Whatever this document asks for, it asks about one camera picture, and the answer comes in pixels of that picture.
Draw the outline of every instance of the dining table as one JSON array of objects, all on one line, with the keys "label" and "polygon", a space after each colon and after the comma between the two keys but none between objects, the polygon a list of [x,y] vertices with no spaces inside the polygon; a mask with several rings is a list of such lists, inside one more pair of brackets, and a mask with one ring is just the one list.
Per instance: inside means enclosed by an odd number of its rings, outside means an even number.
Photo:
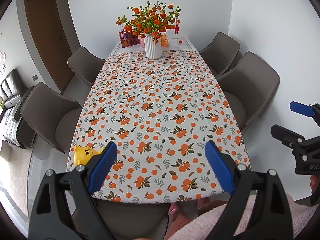
[{"label": "dining table", "polygon": [[250,168],[241,131],[223,91],[189,39],[169,39],[162,56],[117,44],[84,103],[74,146],[117,158],[93,197],[126,203],[171,203],[222,193],[204,154],[213,140],[236,164]]}]

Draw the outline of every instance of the fuzzy pink fabric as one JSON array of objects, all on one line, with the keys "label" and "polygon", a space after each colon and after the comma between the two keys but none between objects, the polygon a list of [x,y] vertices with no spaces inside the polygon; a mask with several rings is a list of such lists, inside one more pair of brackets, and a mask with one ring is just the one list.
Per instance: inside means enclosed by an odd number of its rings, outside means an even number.
[{"label": "fuzzy pink fabric", "polygon": [[[251,216],[254,201],[256,196],[249,196],[247,206],[244,210],[244,214],[236,230],[235,235],[245,231],[248,221]],[[291,215],[292,215],[292,225],[293,225],[293,235],[296,237],[298,233],[305,227],[309,222],[313,213],[316,211],[318,205],[314,207],[307,207],[303,205],[296,204],[290,195],[287,195]],[[191,221],[189,224],[185,225],[175,234],[173,234],[169,240],[205,240],[206,237],[211,232],[214,225],[219,220],[226,205],[217,207]]]}]

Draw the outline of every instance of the pink slipper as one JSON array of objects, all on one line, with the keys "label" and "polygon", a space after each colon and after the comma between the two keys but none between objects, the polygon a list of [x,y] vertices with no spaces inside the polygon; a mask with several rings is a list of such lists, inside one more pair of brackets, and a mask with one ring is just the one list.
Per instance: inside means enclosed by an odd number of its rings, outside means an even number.
[{"label": "pink slipper", "polygon": [[210,202],[209,197],[200,198],[197,201],[197,209],[199,210],[204,204],[208,204]]},{"label": "pink slipper", "polygon": [[169,224],[175,219],[177,212],[181,211],[180,205],[178,203],[171,203],[168,214],[169,214]]}]

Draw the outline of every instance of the rug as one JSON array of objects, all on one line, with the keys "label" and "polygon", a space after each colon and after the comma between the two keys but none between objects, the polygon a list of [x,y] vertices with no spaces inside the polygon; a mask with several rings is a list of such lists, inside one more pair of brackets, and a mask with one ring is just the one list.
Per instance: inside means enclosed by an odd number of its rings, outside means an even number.
[{"label": "rug", "polygon": [[11,147],[9,162],[0,157],[0,180],[17,206],[28,217],[27,182],[32,148]]}]

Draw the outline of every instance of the yellow toy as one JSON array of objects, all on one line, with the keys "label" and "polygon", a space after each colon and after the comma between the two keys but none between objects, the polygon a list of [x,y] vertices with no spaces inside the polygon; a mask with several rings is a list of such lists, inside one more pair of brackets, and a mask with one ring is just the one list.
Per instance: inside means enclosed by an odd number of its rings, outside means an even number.
[{"label": "yellow toy", "polygon": [[75,149],[75,152],[73,154],[73,162],[75,166],[80,164],[86,165],[92,156],[98,155],[102,152],[102,150],[97,152],[96,150],[88,146],[81,147],[76,145],[74,149]]}]

